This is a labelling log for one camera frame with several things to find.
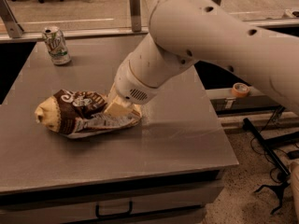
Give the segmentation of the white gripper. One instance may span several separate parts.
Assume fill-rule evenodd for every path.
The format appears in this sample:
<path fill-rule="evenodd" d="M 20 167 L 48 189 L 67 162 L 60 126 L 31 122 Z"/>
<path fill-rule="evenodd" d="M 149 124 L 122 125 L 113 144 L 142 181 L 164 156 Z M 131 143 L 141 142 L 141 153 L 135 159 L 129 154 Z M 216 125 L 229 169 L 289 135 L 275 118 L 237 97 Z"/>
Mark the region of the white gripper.
<path fill-rule="evenodd" d="M 117 70 L 104 113 L 112 117 L 126 116 L 131 112 L 132 104 L 144 105 L 157 93 L 157 88 L 151 88 L 137 79 L 128 55 Z"/>

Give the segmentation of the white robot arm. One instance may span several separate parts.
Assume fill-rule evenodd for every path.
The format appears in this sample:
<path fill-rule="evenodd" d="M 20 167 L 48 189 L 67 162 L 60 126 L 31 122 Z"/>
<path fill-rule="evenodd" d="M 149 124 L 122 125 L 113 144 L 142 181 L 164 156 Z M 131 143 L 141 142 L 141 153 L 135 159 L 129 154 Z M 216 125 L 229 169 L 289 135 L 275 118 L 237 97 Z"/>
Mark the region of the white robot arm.
<path fill-rule="evenodd" d="M 239 21 L 211 0 L 154 0 L 149 33 L 121 63 L 107 102 L 148 103 L 202 61 L 225 69 L 299 114 L 299 38 Z"/>

